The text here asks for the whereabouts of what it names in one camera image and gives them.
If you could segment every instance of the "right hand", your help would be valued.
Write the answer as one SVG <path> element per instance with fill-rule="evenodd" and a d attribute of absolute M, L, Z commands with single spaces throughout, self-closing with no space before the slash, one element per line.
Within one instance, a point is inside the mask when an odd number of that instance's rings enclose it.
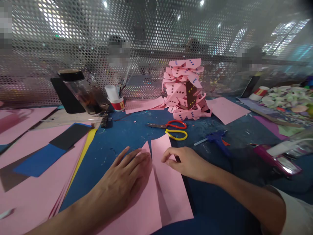
<path fill-rule="evenodd" d="M 172 154 L 178 156 L 181 163 L 169 159 Z M 163 154 L 161 162 L 166 163 L 184 176 L 207 183 L 215 183 L 216 177 L 223 171 L 204 160 L 188 147 L 168 148 Z"/>

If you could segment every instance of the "forearm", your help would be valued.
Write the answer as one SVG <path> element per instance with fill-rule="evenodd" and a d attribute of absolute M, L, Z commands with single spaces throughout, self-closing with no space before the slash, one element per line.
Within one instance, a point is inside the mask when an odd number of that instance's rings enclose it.
<path fill-rule="evenodd" d="M 92 216 L 87 195 L 73 205 L 27 233 L 27 235 L 83 235 L 99 226 L 96 216 Z"/>
<path fill-rule="evenodd" d="M 221 170 L 214 184 L 247 208 L 267 230 L 280 234 L 286 219 L 286 206 L 278 195 Z"/>

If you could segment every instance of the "left hand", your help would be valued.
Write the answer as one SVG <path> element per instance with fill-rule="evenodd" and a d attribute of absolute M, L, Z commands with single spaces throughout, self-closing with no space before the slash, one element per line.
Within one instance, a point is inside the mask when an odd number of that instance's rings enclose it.
<path fill-rule="evenodd" d="M 148 181 L 152 161 L 149 153 L 136 149 L 124 155 L 126 147 L 115 159 L 102 179 L 85 196 L 83 202 L 92 210 L 92 216 L 106 222 L 122 212 Z"/>

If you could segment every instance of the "blue paper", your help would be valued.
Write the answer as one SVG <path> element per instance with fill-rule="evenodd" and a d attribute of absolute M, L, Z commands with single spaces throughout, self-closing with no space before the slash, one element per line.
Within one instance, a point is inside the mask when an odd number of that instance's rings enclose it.
<path fill-rule="evenodd" d="M 39 177 L 53 163 L 55 163 L 66 151 L 48 144 L 46 147 L 36 152 L 13 171 L 18 174 Z"/>
<path fill-rule="evenodd" d="M 256 101 L 250 100 L 249 98 L 237 98 L 241 103 L 244 103 L 246 106 L 252 109 L 256 109 L 264 114 L 273 114 L 273 113 L 278 113 L 277 111 L 264 107 L 264 106 L 259 106 Z"/>
<path fill-rule="evenodd" d="M 57 109 L 57 110 L 59 110 L 59 109 L 64 109 L 63 104 L 62 104 L 62 105 L 59 105 L 56 109 Z"/>

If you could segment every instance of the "glass jar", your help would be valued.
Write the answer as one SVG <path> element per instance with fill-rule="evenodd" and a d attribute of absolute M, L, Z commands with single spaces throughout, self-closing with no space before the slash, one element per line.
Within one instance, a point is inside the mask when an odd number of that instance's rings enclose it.
<path fill-rule="evenodd" d="M 65 69 L 58 71 L 58 75 L 87 113 L 96 114 L 101 112 L 101 108 L 93 94 L 92 87 L 85 80 L 82 71 L 77 69 Z"/>

